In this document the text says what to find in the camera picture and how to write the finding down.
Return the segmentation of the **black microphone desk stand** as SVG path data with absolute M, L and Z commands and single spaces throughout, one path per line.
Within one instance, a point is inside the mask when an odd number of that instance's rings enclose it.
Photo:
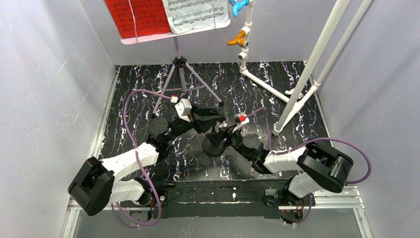
M 203 152 L 210 157 L 218 157 L 230 146 L 228 130 L 219 130 L 206 134 L 202 143 Z

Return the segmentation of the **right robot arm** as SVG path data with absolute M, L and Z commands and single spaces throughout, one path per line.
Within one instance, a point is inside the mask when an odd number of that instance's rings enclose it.
M 271 205 L 296 205 L 315 191 L 326 189 L 340 193 L 347 182 L 353 159 L 332 147 L 322 138 L 298 149 L 275 151 L 264 149 L 255 134 L 242 136 L 240 130 L 229 129 L 222 133 L 223 147 L 231 146 L 260 174 L 277 174 L 283 171 L 302 171 L 288 179 L 275 195 L 268 195 Z

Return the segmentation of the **lilac folding tripod stand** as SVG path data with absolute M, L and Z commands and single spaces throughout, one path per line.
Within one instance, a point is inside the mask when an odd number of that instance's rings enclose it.
M 199 90 L 201 88 L 206 88 L 218 101 L 219 106 L 224 106 L 224 102 L 222 99 L 212 90 L 212 88 L 199 76 L 199 74 L 192 68 L 192 66 L 188 63 L 187 59 L 181 55 L 181 51 L 179 48 L 178 37 L 174 37 L 174 45 L 176 50 L 176 56 L 172 61 L 172 65 L 169 71 L 169 75 L 164 82 L 163 88 L 160 92 L 161 95 L 164 95 L 165 92 L 170 91 L 182 91 L 182 92 L 189 92 L 194 90 Z M 185 68 L 190 71 L 201 83 L 201 86 L 187 88 L 186 83 L 186 70 Z M 170 80 L 178 74 L 181 82 L 180 88 L 168 88 Z

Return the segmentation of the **red sheet music page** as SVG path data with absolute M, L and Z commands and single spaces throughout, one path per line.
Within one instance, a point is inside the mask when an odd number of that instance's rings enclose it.
M 105 0 L 122 39 L 171 31 L 161 0 Z

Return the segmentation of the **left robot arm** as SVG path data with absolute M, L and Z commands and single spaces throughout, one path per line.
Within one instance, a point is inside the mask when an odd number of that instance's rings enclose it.
M 172 141 L 182 134 L 192 129 L 208 132 L 226 119 L 217 108 L 181 103 L 175 108 L 178 116 L 174 120 L 162 116 L 151 120 L 148 138 L 141 145 L 107 159 L 90 157 L 83 163 L 67 191 L 87 215 L 96 215 L 111 203 L 139 201 L 151 186 L 146 181 L 123 178 L 166 159 L 173 150 Z

